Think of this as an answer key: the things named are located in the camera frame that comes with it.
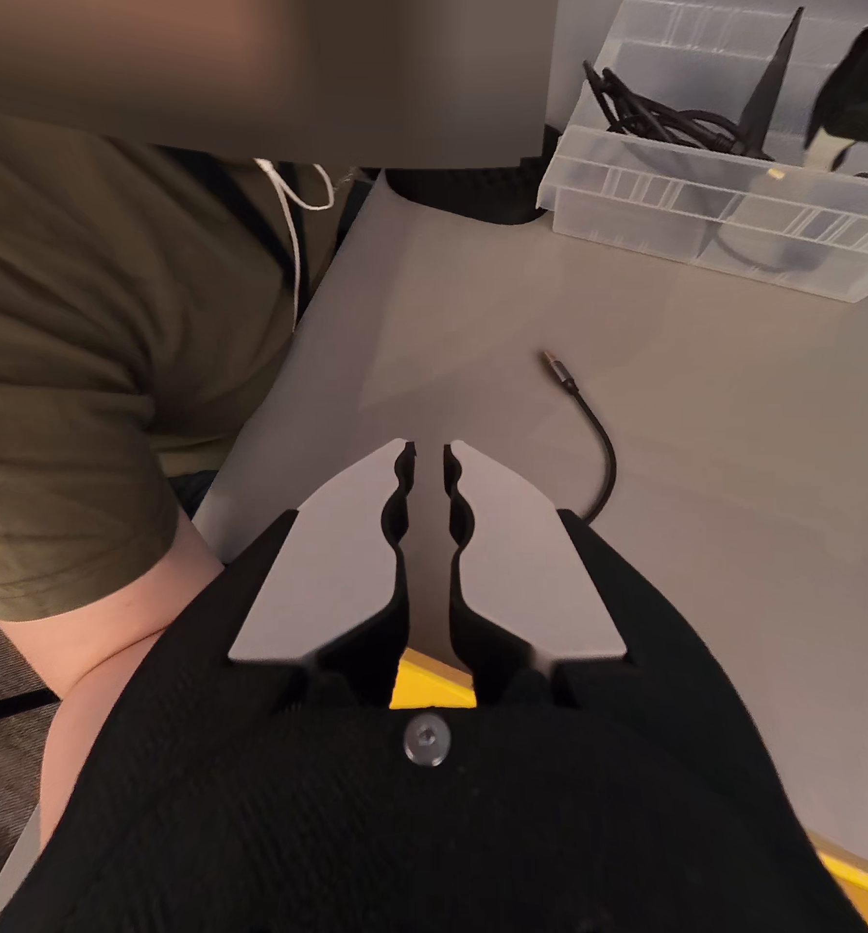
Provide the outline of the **yellow plastic bin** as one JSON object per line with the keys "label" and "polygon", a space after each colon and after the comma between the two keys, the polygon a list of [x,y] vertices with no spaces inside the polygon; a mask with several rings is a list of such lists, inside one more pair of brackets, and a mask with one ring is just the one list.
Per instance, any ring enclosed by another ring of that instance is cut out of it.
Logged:
{"label": "yellow plastic bin", "polygon": [[[472,678],[437,659],[407,648],[399,662],[392,709],[472,708]],[[819,834],[808,836],[828,872],[868,924],[868,859],[856,856]]]}

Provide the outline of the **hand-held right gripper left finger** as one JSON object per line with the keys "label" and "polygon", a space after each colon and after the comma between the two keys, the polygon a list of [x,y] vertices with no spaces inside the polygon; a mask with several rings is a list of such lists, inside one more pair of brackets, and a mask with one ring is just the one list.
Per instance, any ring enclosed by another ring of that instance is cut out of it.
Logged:
{"label": "hand-held right gripper left finger", "polygon": [[416,445],[389,441],[297,509],[235,637],[234,662],[306,662],[388,609],[404,582],[402,540]]}

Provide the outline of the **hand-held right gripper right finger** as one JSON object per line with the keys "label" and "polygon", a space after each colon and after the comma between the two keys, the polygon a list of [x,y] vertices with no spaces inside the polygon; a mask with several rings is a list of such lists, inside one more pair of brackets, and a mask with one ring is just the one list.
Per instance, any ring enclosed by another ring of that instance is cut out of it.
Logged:
{"label": "hand-held right gripper right finger", "polygon": [[461,605],[522,640],[533,665],[625,657],[627,648],[553,502],[462,440],[454,488],[472,517],[459,545]]}

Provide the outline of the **black office chair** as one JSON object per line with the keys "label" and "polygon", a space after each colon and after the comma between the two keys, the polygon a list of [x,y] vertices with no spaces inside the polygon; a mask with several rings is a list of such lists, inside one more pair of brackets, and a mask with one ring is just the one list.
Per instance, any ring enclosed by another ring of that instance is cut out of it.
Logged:
{"label": "black office chair", "polygon": [[538,191],[561,133],[544,127],[542,151],[516,166],[452,170],[386,169],[391,190],[413,203],[497,226],[521,226],[546,213]]}

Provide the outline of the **person's right forearm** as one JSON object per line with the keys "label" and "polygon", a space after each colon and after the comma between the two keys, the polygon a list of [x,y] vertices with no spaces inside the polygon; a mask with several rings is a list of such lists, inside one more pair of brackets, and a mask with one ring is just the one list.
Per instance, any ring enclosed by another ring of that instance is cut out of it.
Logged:
{"label": "person's right forearm", "polygon": [[116,592],[67,613],[1,622],[0,631],[59,698],[39,781],[39,850],[54,834],[112,707],[164,630],[223,571],[179,512],[160,561]]}

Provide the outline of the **person in green shirt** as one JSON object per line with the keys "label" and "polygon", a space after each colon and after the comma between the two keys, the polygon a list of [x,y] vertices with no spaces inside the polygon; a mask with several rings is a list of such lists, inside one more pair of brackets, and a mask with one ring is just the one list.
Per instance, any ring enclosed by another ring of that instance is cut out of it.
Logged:
{"label": "person in green shirt", "polygon": [[354,169],[0,115],[0,621],[155,566],[272,388]]}

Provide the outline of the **clear plastic bin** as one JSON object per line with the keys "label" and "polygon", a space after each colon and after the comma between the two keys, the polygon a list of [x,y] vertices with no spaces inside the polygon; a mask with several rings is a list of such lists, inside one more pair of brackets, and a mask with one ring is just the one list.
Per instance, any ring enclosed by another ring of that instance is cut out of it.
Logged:
{"label": "clear plastic bin", "polygon": [[859,302],[868,297],[868,145],[802,167],[815,98],[868,2],[623,2],[595,66],[676,110],[737,121],[799,6],[769,161],[612,133],[588,84],[538,190],[556,232]]}

